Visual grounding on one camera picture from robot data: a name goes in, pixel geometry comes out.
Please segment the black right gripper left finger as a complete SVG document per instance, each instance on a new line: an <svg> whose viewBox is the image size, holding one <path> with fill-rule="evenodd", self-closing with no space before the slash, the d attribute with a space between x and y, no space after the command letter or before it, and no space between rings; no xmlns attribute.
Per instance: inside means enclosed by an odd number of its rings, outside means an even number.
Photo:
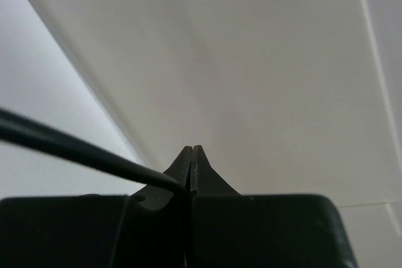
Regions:
<svg viewBox="0 0 402 268"><path fill-rule="evenodd" d="M151 185L1 201L2 267L184 267L184 236L181 199Z"/></svg>

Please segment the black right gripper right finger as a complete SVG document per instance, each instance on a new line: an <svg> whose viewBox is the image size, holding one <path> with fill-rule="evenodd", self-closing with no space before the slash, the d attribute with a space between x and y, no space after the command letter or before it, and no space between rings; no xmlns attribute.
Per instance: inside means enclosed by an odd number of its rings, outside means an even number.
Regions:
<svg viewBox="0 0 402 268"><path fill-rule="evenodd" d="M316 194L242 195L195 146L192 267L355 267L335 205Z"/></svg>

